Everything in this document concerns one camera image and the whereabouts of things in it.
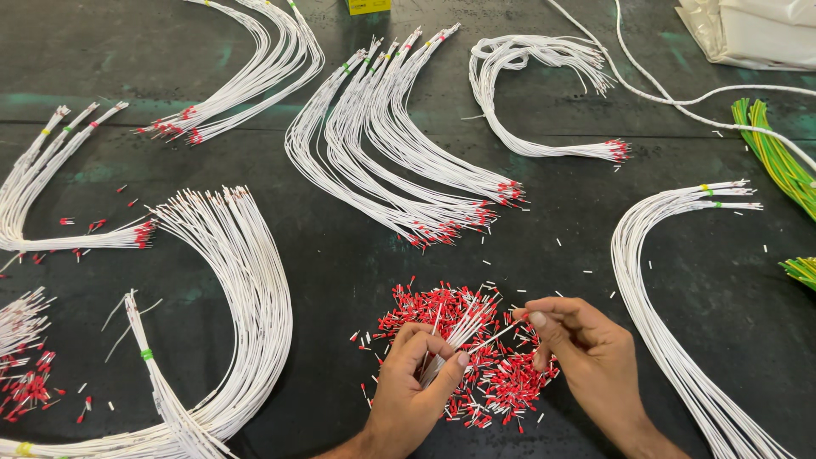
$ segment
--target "forearm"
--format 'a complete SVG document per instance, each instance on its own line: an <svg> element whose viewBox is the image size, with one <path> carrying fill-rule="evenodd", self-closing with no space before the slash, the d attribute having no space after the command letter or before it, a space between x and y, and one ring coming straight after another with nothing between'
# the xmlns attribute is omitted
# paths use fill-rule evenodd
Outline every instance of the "forearm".
<svg viewBox="0 0 816 459"><path fill-rule="evenodd" d="M629 459L689 459L648 417L639 421L633 431L610 439Z"/></svg>

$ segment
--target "right hand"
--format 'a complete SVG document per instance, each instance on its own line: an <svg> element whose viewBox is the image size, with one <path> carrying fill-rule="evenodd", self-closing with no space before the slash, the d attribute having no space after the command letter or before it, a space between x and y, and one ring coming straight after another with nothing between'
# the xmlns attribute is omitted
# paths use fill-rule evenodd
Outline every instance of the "right hand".
<svg viewBox="0 0 816 459"><path fill-rule="evenodd" d="M555 354L581 408L624 454L687 457L646 416L629 331L580 298L528 301L513 318L525 314L541 338L534 367L543 370Z"/></svg>

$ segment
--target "curved wire bundle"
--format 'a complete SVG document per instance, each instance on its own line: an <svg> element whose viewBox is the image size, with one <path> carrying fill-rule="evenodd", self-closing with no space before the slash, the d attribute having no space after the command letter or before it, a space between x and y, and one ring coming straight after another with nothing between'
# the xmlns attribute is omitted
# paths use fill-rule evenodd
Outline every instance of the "curved wire bundle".
<svg viewBox="0 0 816 459"><path fill-rule="evenodd" d="M660 91L660 93L663 95L663 98L657 97L657 96L652 96L651 94L647 94L647 93L633 87L629 83L627 83L623 79L623 77L621 77L620 73L618 72L618 69L615 67L614 62L612 61L612 58L609 55L609 52L606 50L606 48L603 47L603 45L601 45L601 42L598 41L597 38L595 38L595 35L592 35L592 33L589 30L587 30L586 27L584 27L577 20L575 20L574 17L570 16L570 13L566 12L566 10L564 8L562 8L561 5L559 5L555 0L548 0L548 2L550 2L558 11L560 11L561 14L563 14L564 17L566 17L566 19L570 20L570 22L572 22L575 25L575 27L578 27L579 29L581 29L582 32L584 32L588 37L590 37L590 39L595 43L596 46L598 46L598 48L604 54L604 57L606 58L606 60L609 61L610 67L612 68L612 73L618 79L618 82L620 82L623 85L623 87L627 88L629 91L632 91L635 94L637 94L640 97L643 97L645 99L652 100L653 102L658 102L660 104L666 104L666 105L674 105L674 107L676 109L680 110L683 114L685 114L685 115L689 116L690 118L695 119L695 120L697 120L697 121L699 121L701 123L705 123L705 124L707 124L709 126L719 127L720 129L753 131L753 132L759 132L759 133L765 134L767 136L775 137L776 139L779 139L779 141L781 141L783 144L785 144L789 149L793 150L793 153L795 153L799 157L799 159L804 161L808 165L808 167L810 167L811 170L816 172L816 161L814 161L807 153L805 153L805 151L803 151L801 148L799 148L799 146L794 144L791 140L789 140L785 136L783 136L781 134L778 134L778 133L776 133L774 131L771 131L770 129L765 129L763 127L755 127L755 126L750 126L750 125L747 125L747 124L727 124L727 123L719 123L719 122L716 122L716 121L712 121L711 119L703 118L703 117L701 117L701 116L699 116L697 114L691 113L684 106L684 105L697 104L698 102L700 102L702 100L705 100L709 96L713 96L714 94L716 94L718 92L732 91L732 90L735 90L735 89L760 89L760 90L788 91L788 92L794 92L796 94L802 94L802 95L805 95L805 96L816 96L816 91L811 91L810 89L803 89L803 88L799 88L799 87L775 86L775 85L769 85L769 84L742 84L742 85L736 85L736 86L718 87L717 89L709 91L706 94L703 94L702 96L700 96L700 97L698 97L697 99L694 99L694 100L674 100L668 94L668 92L666 92L666 90L663 89L663 86L661 86L660 83L649 72L646 71L646 69L644 69L640 64L637 63L635 58L629 52L629 49L626 47L626 43L623 42L623 35L621 34L621 21L623 20L623 18L621 17L621 13L620 13L620 0L614 0L614 1L615 1L616 11L617 11L616 33L618 35L618 43L620 44L620 47L623 50L623 53L629 59L629 62L631 62L632 65L634 65L635 68L638 69L638 71L640 71L641 74L643 74L643 76L645 76L646 78L649 79L650 82L652 82L654 87L656 87L658 89L658 91Z"/></svg>
<svg viewBox="0 0 816 459"><path fill-rule="evenodd" d="M513 200L525 202L521 184L457 158L428 139L408 115L410 90L419 71L433 52L459 29L459 23L436 33L413 51L422 34L416 29L399 47L371 96L366 134L379 151L395 163L421 176L454 188L485 196L497 203L518 207Z"/></svg>
<svg viewBox="0 0 816 459"><path fill-rule="evenodd" d="M746 180L664 191L629 209L615 228L611 253L627 310L654 360L697 421L717 458L785 458L785 451L703 373L669 332L646 294L641 249L646 234L669 216L705 208L761 210L759 203L700 200L714 195L749 196Z"/></svg>
<svg viewBox="0 0 816 459"><path fill-rule="evenodd" d="M50 306L56 297L44 301L43 290L45 288L40 287L34 292L27 292L0 310L0 359L39 340L40 333L51 325L51 322L47 323L47 315L38 314ZM10 366L15 366L13 361L6 363L4 359L0 360L0 376Z"/></svg>
<svg viewBox="0 0 816 459"><path fill-rule="evenodd" d="M45 139L51 134L57 123L70 113L68 107L60 106L45 129L40 132L28 150L14 163L6 181L0 188L0 249L9 251L45 251L61 250L76 247L85 248L147 248L150 247L150 234L153 224L146 222L137 225L144 218L132 221L108 233L88 234L68 238L51 238L39 241L29 241L23 236L25 217L34 200L39 196L48 181L62 167L65 161L77 151L82 143L103 121L116 112L127 107L125 102L119 102L96 121L90 123L74 136L65 146L65 138L77 125L99 104L91 104L82 111L68 126L63 127L60 134L40 154Z"/></svg>
<svg viewBox="0 0 816 459"><path fill-rule="evenodd" d="M499 71L524 69L530 56L551 67L570 67L581 80L584 92L587 92L585 77L595 88L597 94L606 97L606 90L614 87L612 82L615 80L601 72L604 63L601 53L594 47L588 47L579 42L594 44L584 38L504 35L497 38L483 38L470 50L468 77L473 88L473 96L481 107L482 116L487 118L490 128L512 151L531 157L573 155L606 159L616 163L628 158L629 145L621 142L620 139L608 140L602 144L550 147L519 139L508 132L496 117L493 98ZM479 69L480 59L484 62Z"/></svg>
<svg viewBox="0 0 816 459"><path fill-rule="evenodd" d="M743 98L731 105L734 121L739 124L750 123L752 126L770 130L766 113L768 105L761 100L756 100L749 113L748 102L749 99ZM814 189L816 180L813 176L796 162L788 153L785 145L776 137L756 131L740 131L740 134L743 135L743 139L754 151L756 157L762 161L765 170L774 179L776 185L790 199L802 206L810 218L816 220L816 189Z"/></svg>
<svg viewBox="0 0 816 459"><path fill-rule="evenodd" d="M363 127L372 143L386 156L420 175L478 192L506 205L517 207L509 203L512 199L524 202L521 184L458 159L445 159L445 155L452 155L440 149L443 154L439 154L427 147L425 144L429 143L438 149L407 117L403 95L410 90L416 74L432 51L458 27L443 29L407 60L406 55L421 34L418 29L402 45L393 42L388 53L381 52L377 58L374 55L381 39L372 39L368 50L355 53L321 85L286 130L286 153L307 179L417 247L453 244L462 228L489 229L495 215L484 207L490 202L474 202L472 198L438 193L391 173L363 151ZM336 92L358 65L360 69L351 77L331 114L326 116ZM311 152L315 132L318 133L319 147L319 132L324 119L325 159L320 157L319 149L315 154ZM418 200L390 191L373 176ZM365 191L370 198L359 194L352 186Z"/></svg>
<svg viewBox="0 0 816 459"><path fill-rule="evenodd" d="M159 118L152 126L137 129L138 132L157 132L155 137L171 136L170 140L189 133L188 144L200 144L222 134L275 105L296 91L323 68L326 58L317 44L314 33L306 24L294 2L289 2L293 15L264 0L236 0L245 7L256 10L269 18L278 28L280 38L275 47L271 46L269 32L251 16L235 11L217 2L208 0L185 0L213 7L241 23L255 40L255 54L231 80L201 104L193 105L177 114ZM274 95L245 109L238 114L203 124L207 119L227 109L259 96L269 88L289 77L306 62L311 64L294 82L276 91Z"/></svg>
<svg viewBox="0 0 816 459"><path fill-rule="evenodd" d="M252 195L242 187L224 188L223 194L187 190L151 211L162 219L165 231L206 259L224 288L235 330L233 358L224 379L188 411L191 421L182 430L177 429L181 424L161 424L80 443L26 443L27 453L42 457L190 457L193 451L184 442L197 434L190 430L206 432L218 442L229 439L258 412L275 386L291 344L291 301L275 242ZM0 439L0 455L22 456L17 452L19 446ZM194 456L203 448L193 447Z"/></svg>

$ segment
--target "wrist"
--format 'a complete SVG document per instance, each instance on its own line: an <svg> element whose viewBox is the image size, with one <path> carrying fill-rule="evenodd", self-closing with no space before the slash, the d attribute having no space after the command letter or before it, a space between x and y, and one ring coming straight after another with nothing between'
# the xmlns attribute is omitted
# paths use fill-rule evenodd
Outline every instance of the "wrist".
<svg viewBox="0 0 816 459"><path fill-rule="evenodd" d="M625 433L613 439L629 459L674 459L687 457L670 442L644 413Z"/></svg>

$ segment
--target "finger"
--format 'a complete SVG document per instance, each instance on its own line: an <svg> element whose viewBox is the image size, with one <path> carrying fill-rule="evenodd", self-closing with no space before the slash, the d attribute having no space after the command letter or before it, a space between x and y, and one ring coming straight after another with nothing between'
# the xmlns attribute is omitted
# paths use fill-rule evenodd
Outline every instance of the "finger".
<svg viewBox="0 0 816 459"><path fill-rule="evenodd" d="M445 403L462 382L462 375L470 362L470 355L460 351L450 357L439 370L436 379L421 394L417 401L422 403L433 416L437 417L445 408Z"/></svg>
<svg viewBox="0 0 816 459"><path fill-rule="evenodd" d="M552 350L552 353L558 357L565 369L571 364L577 363L580 359L586 358L586 354L572 344L569 332L560 323L547 319L547 316L541 311L531 312L528 319L539 334L541 344ZM542 354L539 357L539 363L543 363L545 359L547 358Z"/></svg>
<svg viewBox="0 0 816 459"><path fill-rule="evenodd" d="M397 336L394 337L394 342L391 344L391 352L396 353L399 349L408 342L417 332L430 333L433 331L433 325L427 323L405 322L402 324Z"/></svg>
<svg viewBox="0 0 816 459"><path fill-rule="evenodd" d="M437 354L443 359L449 359L454 354L453 348L441 337L431 336L420 330L395 354L397 356L396 369L399 372L414 374L414 370L422 363L426 352Z"/></svg>

